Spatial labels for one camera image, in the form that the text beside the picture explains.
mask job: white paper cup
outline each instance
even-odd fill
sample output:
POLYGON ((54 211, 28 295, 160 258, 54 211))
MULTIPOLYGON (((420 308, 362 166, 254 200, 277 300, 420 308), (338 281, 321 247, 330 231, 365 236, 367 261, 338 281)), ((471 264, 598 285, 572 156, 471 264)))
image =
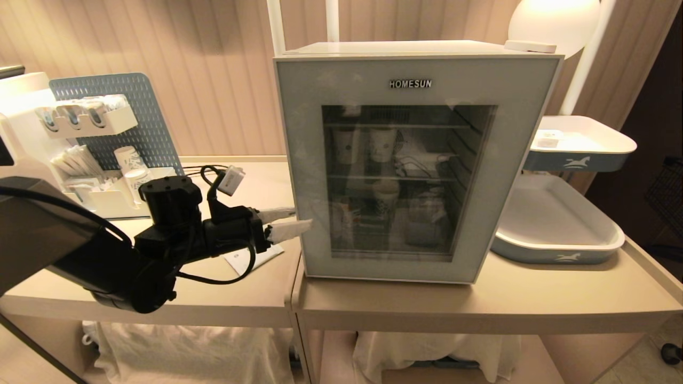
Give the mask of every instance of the white paper cup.
POLYGON ((391 160, 396 144, 396 128, 373 128, 370 130, 370 158, 377 163, 391 160))
POLYGON ((336 128, 332 131, 335 141, 335 159, 339 164, 353 164, 358 161, 361 131, 353 128, 336 128))
POLYGON ((352 210, 351 201, 346 196, 334 197, 330 211, 332 237, 341 241, 344 247, 353 247, 353 225, 359 212, 352 210))
POLYGON ((117 148, 114 150, 114 156, 124 176, 134 169, 147 169, 147 165, 133 146, 117 148))
POLYGON ((372 194, 376 200, 376 214, 389 217, 396 208, 401 188, 396 180, 380 180, 372 184, 372 194))
POLYGON ((130 188, 130 192, 133 195, 133 201, 136 204, 142 204, 142 197, 140 197, 140 186, 148 181, 152 181, 152 172, 147 168, 134 169, 128 171, 124 177, 126 178, 126 184, 130 188))

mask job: blue pegboard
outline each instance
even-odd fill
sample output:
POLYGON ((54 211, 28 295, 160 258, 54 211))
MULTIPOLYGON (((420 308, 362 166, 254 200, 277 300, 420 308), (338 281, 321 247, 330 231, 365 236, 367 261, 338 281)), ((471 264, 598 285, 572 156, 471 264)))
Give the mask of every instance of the blue pegboard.
POLYGON ((50 80, 50 88, 57 100, 107 94, 126 95, 137 118, 136 127, 118 135, 77 139, 79 144, 88 146, 103 169, 119 169, 114 150, 134 146, 148 167, 173 167, 178 175, 185 174, 150 79, 144 73, 54 79, 50 80))

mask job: black cable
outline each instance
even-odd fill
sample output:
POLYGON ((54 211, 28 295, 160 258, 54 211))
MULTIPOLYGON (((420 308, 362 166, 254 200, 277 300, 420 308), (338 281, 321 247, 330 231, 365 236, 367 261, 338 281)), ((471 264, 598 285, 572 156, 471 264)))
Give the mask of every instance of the black cable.
POLYGON ((400 165, 403 165, 403 170, 404 170, 404 172, 406 172, 406 170, 405 170, 406 167, 405 167, 405 166, 406 166, 407 164, 413 164, 415 167, 417 167, 418 170, 420 170, 420 171, 424 172, 425 174, 427 174, 427 177, 428 177, 428 178, 432 178, 432 174, 429 173, 427 167, 426 167, 424 164, 420 163, 415 157, 412 157, 412 156, 403 156, 403 157, 400 158, 400 159, 396 158, 396 160, 398 160, 398 163, 399 163, 400 165), (405 159, 412 159, 413 161, 407 161, 407 162, 404 163, 403 160, 405 160, 405 159))
POLYGON ((62 364, 62 362, 57 360, 57 358, 52 356, 48 351, 46 351, 42 346, 40 346, 40 344, 33 340, 31 336, 28 336, 26 333, 24 333, 24 331, 22 331, 21 328, 17 327, 16 324, 14 324, 9 318, 6 318, 3 314, 0 314, 0 326, 5 327, 9 332, 14 334, 19 340, 21 340, 34 352, 39 354, 39 356, 47 360, 55 368, 57 368, 59 371, 68 376, 69 379, 73 380, 74 383, 87 384, 85 380, 83 380, 81 377, 75 374, 74 371, 69 369, 69 367, 62 364))
MULTIPOLYGON (((185 174, 185 176, 193 177, 193 176, 199 176, 200 174, 201 174, 201 172, 197 171, 197 172, 191 172, 189 174, 185 174)), ((210 175, 210 174, 214 174, 214 172, 209 171, 209 172, 205 172, 205 174, 210 175)))
MULTIPOLYGON (((209 164, 212 167, 217 167, 217 168, 223 168, 223 169, 228 169, 229 167, 226 165, 220 165, 220 164, 209 164)), ((201 168, 203 165, 192 165, 190 167, 183 167, 183 169, 193 169, 193 168, 201 168)))
POLYGON ((228 284, 233 284, 233 283, 239 282, 240 280, 244 279, 251 272, 251 270, 254 267, 254 264, 256 264, 256 250, 254 249, 253 245, 251 245, 251 243, 249 241, 246 241, 246 240, 240 240, 240 239, 229 240, 229 241, 225 241, 223 244, 224 245, 239 244, 239 245, 244 245, 245 248, 249 249, 249 265, 247 266, 247 270, 242 275, 235 277, 232 280, 214 280, 214 279, 208 279, 206 277, 190 275, 188 273, 183 273, 183 272, 178 272, 178 274, 176 274, 176 276, 177 277, 183 277, 183 278, 189 279, 189 280, 194 280, 194 281, 200 282, 200 283, 215 284, 215 285, 219 285, 219 286, 225 286, 228 284))
POLYGON ((26 189, 12 188, 12 187, 0 187, 0 195, 19 197, 20 199, 35 200, 37 202, 43 202, 45 204, 50 204, 64 210, 76 213, 80 216, 85 217, 95 223, 105 227, 106 229, 112 231, 114 234, 119 236, 129 247, 133 246, 133 242, 130 240, 128 235, 126 235, 122 230, 120 230, 116 225, 108 222, 106 219, 95 215, 89 210, 83 208, 82 206, 76 205, 72 202, 67 202, 58 197, 46 195, 45 193, 28 191, 26 189))
POLYGON ((218 177, 220 177, 221 172, 225 173, 224 171, 219 171, 219 169, 213 165, 202 165, 201 169, 199 170, 199 175, 201 176, 202 179, 204 179, 206 184, 209 184, 210 186, 213 186, 213 184, 216 182, 216 180, 211 181, 206 177, 206 170, 207 169, 211 169, 212 171, 216 172, 216 175, 219 175, 216 177, 216 180, 218 180, 218 177))

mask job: black basket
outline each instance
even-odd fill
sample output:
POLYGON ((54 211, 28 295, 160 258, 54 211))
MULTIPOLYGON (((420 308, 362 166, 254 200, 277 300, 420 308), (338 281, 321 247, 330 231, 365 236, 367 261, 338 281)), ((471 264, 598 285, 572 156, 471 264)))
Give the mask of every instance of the black basket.
POLYGON ((645 200, 679 237, 683 238, 683 159, 664 159, 664 168, 645 194, 645 200))

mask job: fridge top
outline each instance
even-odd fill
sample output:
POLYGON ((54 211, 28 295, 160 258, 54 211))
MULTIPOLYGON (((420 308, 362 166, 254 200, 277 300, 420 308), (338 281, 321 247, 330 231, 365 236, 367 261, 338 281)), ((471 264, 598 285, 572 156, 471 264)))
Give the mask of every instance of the fridge top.
POLYGON ((277 59, 325 57, 382 57, 433 55, 515 55, 558 56, 548 53, 522 52, 505 49, 502 45, 473 40, 422 40, 377 42, 317 42, 299 49, 286 51, 277 59))

